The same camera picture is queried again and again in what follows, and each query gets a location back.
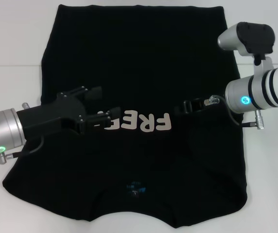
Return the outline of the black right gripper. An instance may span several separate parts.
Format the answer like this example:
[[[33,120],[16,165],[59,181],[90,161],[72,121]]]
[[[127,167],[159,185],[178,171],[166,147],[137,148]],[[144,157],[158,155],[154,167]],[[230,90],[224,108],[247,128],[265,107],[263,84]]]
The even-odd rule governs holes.
[[[191,101],[184,100],[182,103],[174,107],[174,114],[189,115],[190,113],[200,113],[220,104],[224,104],[227,108],[226,100],[221,96],[210,96],[208,99],[197,98]]]

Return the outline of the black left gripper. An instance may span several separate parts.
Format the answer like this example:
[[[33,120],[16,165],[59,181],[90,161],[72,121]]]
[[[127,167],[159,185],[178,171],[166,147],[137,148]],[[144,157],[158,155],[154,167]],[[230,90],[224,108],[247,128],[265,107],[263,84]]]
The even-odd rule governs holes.
[[[111,124],[112,120],[120,118],[120,107],[87,116],[84,101],[101,98],[101,86],[90,89],[80,86],[58,93],[56,100],[51,103],[18,111],[25,139],[36,139],[62,130],[80,135],[85,133],[87,124]]]

